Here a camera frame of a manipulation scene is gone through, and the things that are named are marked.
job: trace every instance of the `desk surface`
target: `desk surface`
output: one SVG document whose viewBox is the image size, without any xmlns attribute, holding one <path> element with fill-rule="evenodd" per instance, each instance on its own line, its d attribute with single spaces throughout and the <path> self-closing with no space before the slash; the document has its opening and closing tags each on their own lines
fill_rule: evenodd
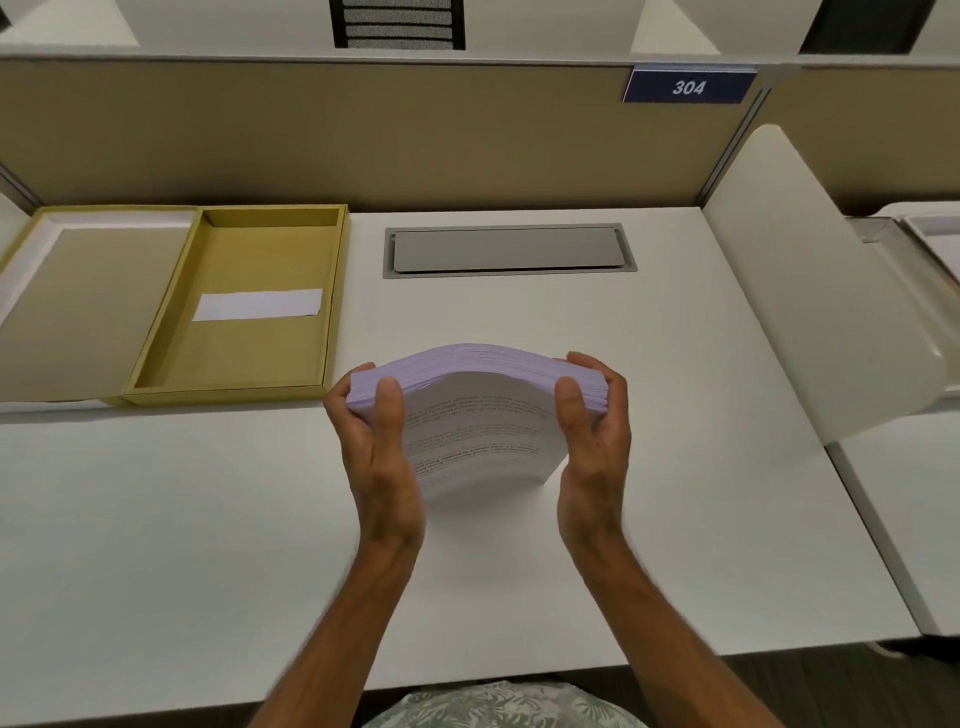
<svg viewBox="0 0 960 728">
<path fill-rule="evenodd" d="M 960 634 L 960 412 L 844 440 L 848 487 L 921 629 Z M 843 471 L 843 464 L 838 463 Z"/>
<path fill-rule="evenodd" d="M 636 273 L 382 278 L 384 229 L 620 222 Z M 354 215 L 342 372 L 458 341 L 630 381 L 630 537 L 723 653 L 917 634 L 697 208 Z M 0 722 L 257 700 L 356 526 L 316 405 L 0 425 Z M 621 664 L 558 477 L 430 514 L 370 688 Z"/>
</svg>

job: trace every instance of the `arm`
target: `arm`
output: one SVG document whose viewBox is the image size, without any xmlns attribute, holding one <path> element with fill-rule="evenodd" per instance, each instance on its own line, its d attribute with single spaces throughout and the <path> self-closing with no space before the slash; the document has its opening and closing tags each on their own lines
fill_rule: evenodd
<svg viewBox="0 0 960 728">
<path fill-rule="evenodd" d="M 400 440 L 405 418 L 399 384 L 380 380 L 372 428 L 347 409 L 349 388 L 347 375 L 324 406 L 343 448 L 360 545 L 340 592 L 251 728 L 348 728 L 423 543 L 420 487 Z"/>
<path fill-rule="evenodd" d="M 557 516 L 573 563 L 665 728 L 779 728 L 780 723 L 670 606 L 623 534 L 630 455 L 627 382 L 596 359 L 567 360 L 604 373 L 607 415 L 591 425 L 576 381 L 557 382 L 557 419 L 569 447 Z"/>
</svg>

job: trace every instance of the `forearm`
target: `forearm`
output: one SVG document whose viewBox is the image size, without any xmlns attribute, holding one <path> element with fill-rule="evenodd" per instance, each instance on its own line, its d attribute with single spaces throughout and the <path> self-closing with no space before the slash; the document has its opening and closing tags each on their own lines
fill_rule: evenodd
<svg viewBox="0 0 960 728">
<path fill-rule="evenodd" d="M 413 572 L 409 548 L 361 545 L 340 592 L 251 728 L 347 728 Z"/>
<path fill-rule="evenodd" d="M 780 726 L 670 605 L 625 540 L 571 554 L 665 728 Z"/>
</svg>

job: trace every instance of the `blue sign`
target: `blue sign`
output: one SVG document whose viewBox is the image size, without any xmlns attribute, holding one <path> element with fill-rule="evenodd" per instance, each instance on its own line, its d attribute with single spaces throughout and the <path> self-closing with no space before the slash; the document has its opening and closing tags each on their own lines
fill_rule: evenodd
<svg viewBox="0 0 960 728">
<path fill-rule="evenodd" d="M 739 104 L 756 78 L 755 66 L 634 66 L 625 104 Z"/>
</svg>

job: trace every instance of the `cardboard box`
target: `cardboard box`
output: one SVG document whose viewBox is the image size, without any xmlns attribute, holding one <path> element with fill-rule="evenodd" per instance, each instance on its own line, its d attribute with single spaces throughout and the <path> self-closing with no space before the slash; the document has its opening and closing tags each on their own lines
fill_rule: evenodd
<svg viewBox="0 0 960 728">
<path fill-rule="evenodd" d="M 0 411 L 321 398 L 347 242 L 345 206 L 41 209 L 0 262 Z"/>
</svg>

